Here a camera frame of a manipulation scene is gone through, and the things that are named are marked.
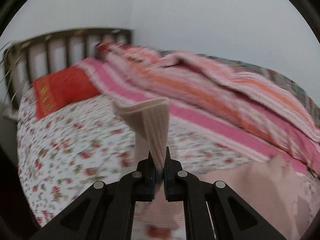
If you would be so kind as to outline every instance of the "wooden headboard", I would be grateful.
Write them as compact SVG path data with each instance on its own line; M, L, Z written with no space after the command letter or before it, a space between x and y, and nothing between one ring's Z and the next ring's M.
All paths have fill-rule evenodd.
M37 45L42 45L44 47L44 53L45 53L45 65L41 66L42 68L46 68L45 72L51 73L56 70L52 68L51 64L51 51L49 49L50 44L53 41L62 40L63 41L63 47L64 47L64 55L65 55L65 66L71 66L71 54L72 54L72 47L70 45L70 41L74 37L79 37L82 39L82 56L81 59L84 59L86 57L89 57L89 45L88 40L89 37L94 36L96 37L97 41L103 41L103 40L115 40L121 42L131 44L132 43L132 30L129 29L116 29L116 28L85 28L85 29L72 29L72 30L64 30L60 32L54 32L54 33L47 33L43 34L41 36L37 36L25 41L19 41L17 42L18 47L20 48L19 54L15 55L15 58L21 58L21 60L24 58L25 64L23 67L23 72L26 74L25 80L28 82L28 86L32 84L33 80L35 78L32 77L32 71L31 71L31 58L30 58L30 51L33 47ZM16 96L18 90L21 89L21 87L18 88L17 84L14 84L14 78L13 76L17 76L17 71L15 71L16 65L18 65L18 61L15 64L14 67L12 67L12 63L10 64L8 59L8 49L4 52L4 69L6 73L6 84L8 88L8 95L10 99L12 100L12 110L14 112L17 111L19 107L19 97Z

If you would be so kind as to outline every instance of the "white floral bedspread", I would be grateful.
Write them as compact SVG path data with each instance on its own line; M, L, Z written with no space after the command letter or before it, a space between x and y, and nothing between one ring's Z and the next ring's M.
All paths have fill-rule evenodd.
M37 121L33 90L29 90L20 104L17 137L20 182L41 226L95 181L108 184L135 170L131 165L134 133L113 114L105 95L68 105ZM174 120L168 146L172 158L196 175L250 161ZM308 190L319 191L314 182L308 183ZM183 228L158 232L134 221L132 239L164 238L163 234L185 239Z

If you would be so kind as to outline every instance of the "red pillow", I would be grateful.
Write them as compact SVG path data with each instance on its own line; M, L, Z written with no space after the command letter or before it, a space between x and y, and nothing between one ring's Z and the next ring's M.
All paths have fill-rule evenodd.
M33 82L36 117L41 119L66 105L100 95L82 69L71 66Z

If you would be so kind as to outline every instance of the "pink blanket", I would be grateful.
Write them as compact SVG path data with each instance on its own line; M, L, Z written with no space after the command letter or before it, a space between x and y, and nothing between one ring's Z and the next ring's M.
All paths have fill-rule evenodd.
M145 47L112 42L98 45L98 51L127 83L221 116L319 174L319 132L311 116L292 94L266 78L186 51L161 58Z
M159 97L158 94L150 93L130 84L119 73L117 67L109 62L103 63L87 58L79 62L78 67L85 70L101 93L108 94L113 98L135 103ZM253 160L264 162L273 156L281 155L285 161L292 162L295 171L306 172L306 166L301 161L292 158L278 147L190 104L171 99L170 115L181 124L192 126L220 145L236 150Z

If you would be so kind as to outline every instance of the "metal screw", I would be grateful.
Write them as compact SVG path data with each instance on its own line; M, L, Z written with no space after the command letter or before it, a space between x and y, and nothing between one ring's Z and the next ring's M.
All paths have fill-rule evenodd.
M188 173L186 171L178 171L178 176L179 177L186 177L188 175Z
M93 187L95 189L101 189L101 188L103 188L103 186L104 186L104 183L102 181L97 181L97 182L95 182L95 184L93 184Z
M134 178L140 178L141 176L142 176L142 174L140 171L135 171L132 173L132 177L134 177Z
M218 188L224 188L225 186L226 186L226 184L221 180L218 180L216 182L216 187L218 187Z

